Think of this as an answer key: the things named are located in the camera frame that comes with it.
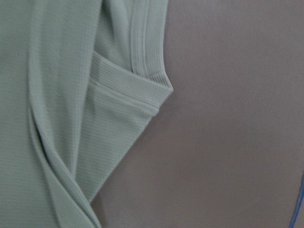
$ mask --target blue line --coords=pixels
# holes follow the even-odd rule
[[[299,211],[300,211],[300,208],[301,208],[303,198],[304,198],[304,174],[302,175],[302,183],[301,183],[301,188],[300,188],[298,200],[297,200],[296,206],[294,208],[294,213],[293,213],[293,216],[291,218],[291,221],[289,223],[288,228],[294,228],[295,227],[295,222],[296,222],[296,219],[299,215]]]

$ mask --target ribbed fabric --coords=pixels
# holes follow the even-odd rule
[[[1,3],[0,227],[100,227],[91,200],[172,92],[166,9],[166,0]]]

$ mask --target brown surface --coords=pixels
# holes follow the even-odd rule
[[[175,91],[95,198],[104,228],[287,227],[304,169],[303,21],[303,1],[170,1]]]

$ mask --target light green fabric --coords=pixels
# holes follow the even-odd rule
[[[100,227],[91,200],[172,92],[166,9],[1,1],[0,227]]]

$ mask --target blue edge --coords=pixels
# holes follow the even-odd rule
[[[301,183],[301,187],[300,187],[298,200],[297,200],[296,206],[294,208],[294,213],[293,213],[293,216],[290,220],[288,228],[294,228],[295,227],[295,222],[296,222],[296,219],[299,215],[299,211],[300,211],[300,208],[301,208],[303,197],[304,197],[304,174],[302,175],[302,183]]]

